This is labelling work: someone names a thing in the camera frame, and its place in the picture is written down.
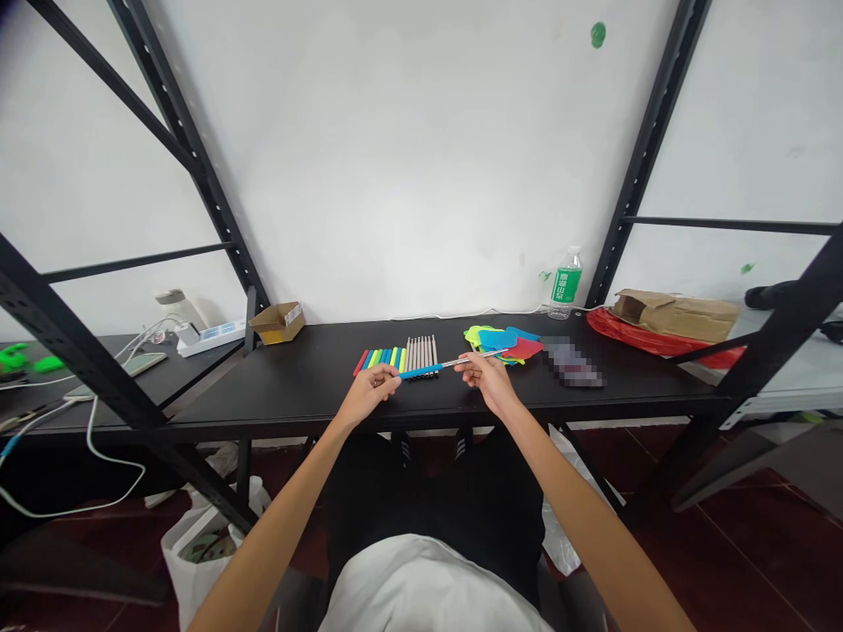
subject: power strip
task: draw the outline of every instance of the power strip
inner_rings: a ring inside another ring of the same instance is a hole
[[[179,341],[176,351],[181,357],[190,357],[245,337],[246,319],[235,320],[234,322],[203,329],[199,332],[199,342],[196,344],[188,346]]]

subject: red plastic bag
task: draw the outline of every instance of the red plastic bag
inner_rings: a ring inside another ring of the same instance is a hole
[[[670,334],[655,334],[654,332],[635,327],[623,322],[607,309],[594,310],[588,313],[588,324],[599,334],[614,338],[632,347],[638,347],[656,356],[681,356],[690,351],[710,347],[708,342],[696,341]],[[744,353],[744,348],[732,348],[720,353],[707,355],[699,359],[710,369],[730,369]]]

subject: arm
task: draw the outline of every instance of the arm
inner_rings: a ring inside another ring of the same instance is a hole
[[[189,632],[258,629],[342,445],[378,402],[395,393],[397,376],[388,364],[357,374],[336,417],[231,558]]]
[[[467,355],[454,369],[507,427],[621,630],[693,630],[632,534],[515,395],[503,363]]]

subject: red pencil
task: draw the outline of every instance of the red pencil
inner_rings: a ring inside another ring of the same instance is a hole
[[[363,352],[363,356],[360,358],[360,362],[357,363],[356,368],[354,369],[354,377],[357,377],[357,373],[363,368],[363,363],[366,361],[366,356],[369,355],[369,349],[366,349]]]

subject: cardboard box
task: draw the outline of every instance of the cardboard box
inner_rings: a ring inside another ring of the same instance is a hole
[[[729,336],[740,306],[706,298],[686,298],[641,290],[622,290],[611,312],[625,322],[656,334],[672,334],[705,342]]]
[[[301,311],[301,303],[280,303],[270,305],[249,321],[263,344],[278,344],[289,342],[296,337],[305,325],[305,314]]]

